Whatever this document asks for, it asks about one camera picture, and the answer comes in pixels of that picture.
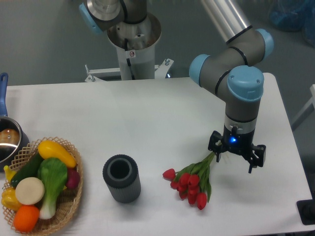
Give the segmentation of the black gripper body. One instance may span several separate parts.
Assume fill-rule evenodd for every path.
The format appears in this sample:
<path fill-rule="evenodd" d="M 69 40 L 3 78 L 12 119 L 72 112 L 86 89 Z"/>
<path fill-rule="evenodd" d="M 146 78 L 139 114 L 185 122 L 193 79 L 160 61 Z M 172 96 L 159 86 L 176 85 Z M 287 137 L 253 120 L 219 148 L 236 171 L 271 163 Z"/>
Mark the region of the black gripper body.
<path fill-rule="evenodd" d="M 252 142 L 254 131 L 247 133 L 238 133 L 236 127 L 228 128 L 224 125 L 223 138 L 221 140 L 220 152 L 226 151 L 234 153 L 236 155 L 249 155 L 252 152 Z"/>

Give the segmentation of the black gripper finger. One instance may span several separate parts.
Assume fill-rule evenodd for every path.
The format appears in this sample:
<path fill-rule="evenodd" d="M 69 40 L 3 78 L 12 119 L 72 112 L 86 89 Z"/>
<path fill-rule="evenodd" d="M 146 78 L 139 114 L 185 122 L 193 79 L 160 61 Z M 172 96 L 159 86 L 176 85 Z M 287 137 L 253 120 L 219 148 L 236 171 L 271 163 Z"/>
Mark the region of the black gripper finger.
<path fill-rule="evenodd" d="M 252 145 L 252 151 L 249 159 L 249 171 L 248 173 L 252 173 L 252 169 L 257 167 L 263 167 L 266 157 L 266 145 Z"/>
<path fill-rule="evenodd" d="M 208 150 L 215 154 L 217 163 L 219 163 L 223 152 L 222 140 L 223 136 L 218 131 L 213 131 L 209 139 Z"/>

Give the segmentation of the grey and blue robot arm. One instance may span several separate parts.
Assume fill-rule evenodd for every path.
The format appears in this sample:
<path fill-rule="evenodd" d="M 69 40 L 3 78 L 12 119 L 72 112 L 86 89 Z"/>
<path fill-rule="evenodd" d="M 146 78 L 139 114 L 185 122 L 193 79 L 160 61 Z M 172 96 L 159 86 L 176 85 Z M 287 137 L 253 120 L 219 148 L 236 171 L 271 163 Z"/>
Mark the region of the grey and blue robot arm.
<path fill-rule="evenodd" d="M 208 149 L 217 157 L 224 152 L 242 156 L 250 168 L 262 167 L 265 145 L 254 145 L 253 136 L 264 90 L 263 73 L 255 65 L 274 48 L 270 33 L 253 29 L 232 0 L 202 2 L 227 44 L 217 57 L 197 56 L 189 77 L 225 102 L 223 133 L 213 132 Z M 155 45 L 161 36 L 158 19 L 144 0 L 85 0 L 79 11 L 96 34 L 107 33 L 116 47 L 122 80 L 155 77 Z"/>

